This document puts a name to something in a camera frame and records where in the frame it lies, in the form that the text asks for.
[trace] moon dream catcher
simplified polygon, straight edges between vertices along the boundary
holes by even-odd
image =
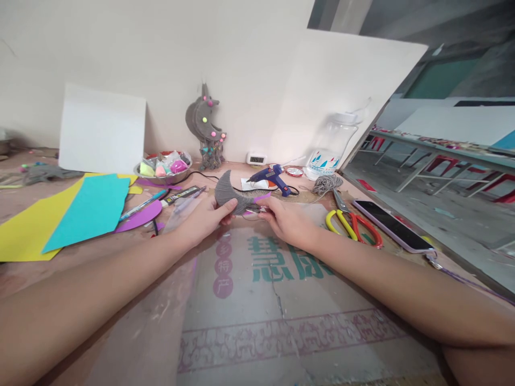
[[[218,169],[225,161],[222,153],[227,134],[212,123],[213,107],[220,102],[211,98],[206,83],[202,84],[202,95],[186,110],[186,124],[189,131],[200,141],[202,164],[200,170]]]

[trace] scissors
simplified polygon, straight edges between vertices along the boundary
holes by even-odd
[[[333,194],[334,194],[334,201],[336,201],[336,206],[338,207],[338,209],[332,210],[327,214],[327,216],[326,216],[327,228],[329,228],[329,230],[331,232],[341,235],[341,233],[338,232],[335,229],[335,227],[333,226],[333,224],[331,223],[331,218],[336,213],[336,216],[342,223],[343,227],[345,228],[345,230],[347,231],[347,233],[349,234],[351,239],[353,239],[354,241],[359,241],[360,243],[366,244],[365,241],[363,241],[363,239],[361,238],[361,235],[359,234],[359,228],[358,228],[358,222],[359,222],[365,228],[367,228],[370,231],[370,233],[372,234],[372,236],[374,237],[376,242],[373,246],[376,247],[377,249],[381,249],[382,248],[382,237],[379,234],[379,232],[377,232],[377,230],[368,221],[366,221],[363,217],[357,216],[354,213],[352,213],[347,208],[347,206],[345,205],[345,202],[342,200],[342,198],[340,197],[340,195],[338,194],[336,189],[333,189]],[[349,223],[343,216],[344,213],[347,213],[350,216],[352,226],[349,225]]]

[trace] pink circle logo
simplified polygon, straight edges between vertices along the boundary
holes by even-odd
[[[227,275],[232,271],[232,261],[230,259],[220,258],[215,261],[215,272],[220,275]]]
[[[213,293],[217,298],[225,299],[231,294],[232,285],[232,279],[230,276],[218,276],[213,283]]]
[[[227,242],[221,241],[216,246],[216,254],[218,257],[228,258],[231,255],[231,253],[232,253],[232,246]]]

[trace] blue glue gun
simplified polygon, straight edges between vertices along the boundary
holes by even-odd
[[[269,186],[273,187],[274,185],[277,185],[281,190],[283,197],[288,197],[291,194],[291,190],[288,188],[288,185],[286,185],[284,181],[281,180],[281,177],[279,177],[282,172],[284,172],[284,168],[281,165],[276,164],[273,167],[266,168],[260,172],[257,172],[252,177],[250,177],[247,182],[267,180]]]

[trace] hand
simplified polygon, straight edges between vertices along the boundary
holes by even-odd
[[[237,204],[238,200],[233,198],[217,208],[215,197],[206,197],[179,226],[178,231],[183,237],[191,240],[192,247],[198,245],[216,229],[218,224],[229,225],[231,223],[231,219],[235,217],[231,213]]]
[[[259,200],[257,204],[269,207],[269,211],[261,212],[257,216],[270,224],[277,237],[300,249],[310,249],[320,228],[299,205],[280,201],[275,197]]]

